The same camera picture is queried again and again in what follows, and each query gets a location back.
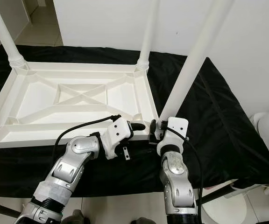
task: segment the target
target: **white tape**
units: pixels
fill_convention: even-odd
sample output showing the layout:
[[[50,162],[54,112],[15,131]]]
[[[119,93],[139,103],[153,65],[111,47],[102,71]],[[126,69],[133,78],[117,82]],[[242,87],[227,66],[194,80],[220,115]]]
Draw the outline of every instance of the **white tape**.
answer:
[[[41,202],[47,198],[51,198],[63,205],[67,205],[71,194],[72,192],[67,188],[48,181],[42,181],[38,184],[34,197]]]

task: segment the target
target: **black wire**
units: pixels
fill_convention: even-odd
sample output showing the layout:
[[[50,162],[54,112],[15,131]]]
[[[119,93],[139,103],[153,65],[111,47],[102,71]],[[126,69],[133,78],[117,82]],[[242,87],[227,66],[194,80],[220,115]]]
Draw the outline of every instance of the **black wire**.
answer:
[[[199,157],[198,152],[195,149],[195,147],[184,136],[182,136],[177,131],[175,131],[169,127],[167,127],[166,129],[169,130],[170,132],[173,132],[175,135],[179,136],[180,138],[182,138],[183,141],[185,141],[187,144],[189,144],[190,147],[193,149],[193,152],[195,153],[195,156],[198,160],[199,168],[200,168],[200,180],[201,180],[199,194],[198,194],[198,219],[199,219],[199,223],[202,224],[201,205],[202,205],[202,193],[203,193],[203,170],[202,170],[202,164],[201,164],[200,157]]]
[[[113,119],[114,116],[110,116],[110,117],[106,117],[106,118],[102,118],[102,119],[99,119],[99,120],[94,120],[94,121],[90,121],[90,122],[87,122],[87,123],[84,123],[84,124],[81,124],[81,125],[77,125],[77,126],[74,126],[72,128],[69,128],[67,129],[66,131],[64,131],[62,134],[59,135],[59,137],[57,138],[55,144],[54,144],[54,148],[52,150],[52,163],[51,163],[51,168],[52,166],[54,165],[55,163],[55,154],[56,154],[56,150],[57,150],[57,146],[59,144],[59,141],[61,140],[61,138],[67,134],[68,132],[71,132],[75,129],[78,129],[80,127],[84,127],[84,126],[87,126],[87,125],[93,125],[93,124],[96,124],[96,123],[99,123],[99,122],[102,122],[102,121],[106,121],[106,120],[109,120],[109,119]]]

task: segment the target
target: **white wall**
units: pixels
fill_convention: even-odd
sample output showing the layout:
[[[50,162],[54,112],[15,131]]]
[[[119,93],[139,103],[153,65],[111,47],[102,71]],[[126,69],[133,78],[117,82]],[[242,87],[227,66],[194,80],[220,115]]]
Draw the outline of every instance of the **white wall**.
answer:
[[[12,36],[15,39],[28,24],[28,17],[22,0],[0,0],[0,14]]]
[[[150,0],[54,0],[64,45],[141,47]],[[187,55],[211,0],[161,0],[153,50]],[[269,110],[269,0],[236,0],[209,57],[247,115]]]

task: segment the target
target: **tiled floor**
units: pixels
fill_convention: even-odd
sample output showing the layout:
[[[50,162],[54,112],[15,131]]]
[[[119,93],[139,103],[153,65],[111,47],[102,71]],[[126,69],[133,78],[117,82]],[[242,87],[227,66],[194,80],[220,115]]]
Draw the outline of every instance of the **tiled floor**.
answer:
[[[30,16],[29,23],[15,44],[29,46],[62,46],[62,38],[53,1],[47,1],[46,7],[38,7]]]
[[[47,7],[37,8],[31,15],[29,24],[16,39],[16,44],[31,46],[62,46],[62,38],[57,24],[57,17],[48,1]],[[244,196],[247,205],[247,215],[242,224],[255,224],[269,220],[269,195],[258,187]],[[29,199],[1,198],[0,204],[15,210],[22,210],[22,205]],[[157,224],[166,224],[163,193],[148,193],[127,196],[108,196],[95,198],[71,198],[63,211],[64,217],[72,214],[74,209],[82,210],[90,218],[92,224],[128,224],[139,217],[147,217]],[[216,224],[203,211],[205,224]],[[14,218],[0,215],[0,224],[12,223]]]
[[[269,195],[263,193],[263,187],[258,187],[244,196],[247,205],[247,215],[241,224],[255,224],[269,221]],[[2,198],[0,204],[15,210],[21,210],[22,204],[29,199]],[[147,193],[125,196],[108,196],[94,198],[71,198],[63,211],[63,216],[70,216],[74,209],[80,209],[84,216],[89,217],[92,224],[129,224],[139,217],[154,220],[157,224],[167,224],[163,193]],[[221,212],[219,216],[230,218],[227,213]],[[202,211],[204,224],[217,224]],[[0,224],[12,223],[14,218],[0,215]]]
[[[204,189],[203,190],[203,196],[206,196],[212,192],[214,192],[215,190],[223,187],[223,186],[226,186],[230,184],[230,182],[226,182],[224,184],[220,184],[214,188],[211,188],[211,189]],[[243,218],[241,218],[241,221],[240,222],[237,222],[240,218],[238,218],[238,212],[237,210],[238,209],[241,209],[241,208],[238,208],[242,205],[240,199],[241,200],[245,200],[245,204],[246,204],[246,208],[243,207],[243,210],[246,209],[246,216],[244,218],[244,221],[243,221]],[[229,204],[229,201],[230,201],[230,206],[227,206],[227,209],[225,207],[225,204]],[[242,195],[237,195],[235,197],[231,197],[229,199],[225,198],[225,197],[221,197],[221,198],[218,198],[214,201],[211,201],[211,202],[208,202],[207,204],[205,204],[205,208],[207,206],[212,206],[213,210],[218,210],[218,219],[220,218],[225,218],[227,219],[227,224],[236,224],[236,223],[240,223],[240,224],[255,224],[258,222],[258,219],[256,218],[256,214],[254,213],[253,209],[252,209],[252,205],[251,205],[251,202],[249,201],[248,199],[248,196],[246,194]],[[213,221],[209,216],[208,214],[205,212],[204,208],[202,208],[202,220],[204,222],[204,224],[217,224],[215,221]]]

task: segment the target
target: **silver robot arm segment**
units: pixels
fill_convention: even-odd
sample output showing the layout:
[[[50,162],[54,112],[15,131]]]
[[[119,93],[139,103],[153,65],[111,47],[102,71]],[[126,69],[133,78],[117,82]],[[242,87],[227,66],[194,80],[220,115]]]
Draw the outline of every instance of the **silver robot arm segment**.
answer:
[[[32,200],[14,224],[59,224],[62,210],[84,172],[84,165],[96,159],[101,148],[106,151],[108,159],[114,158],[115,147],[132,136],[130,123],[118,118],[102,136],[96,133],[73,138],[67,143],[65,154],[56,161],[45,180],[39,183]]]
[[[162,129],[169,127],[186,136],[188,121],[169,117]],[[183,163],[184,140],[166,130],[157,144],[157,153],[162,158],[160,179],[164,185],[164,201],[168,224],[198,224],[198,209],[193,188],[188,180],[188,168]]]

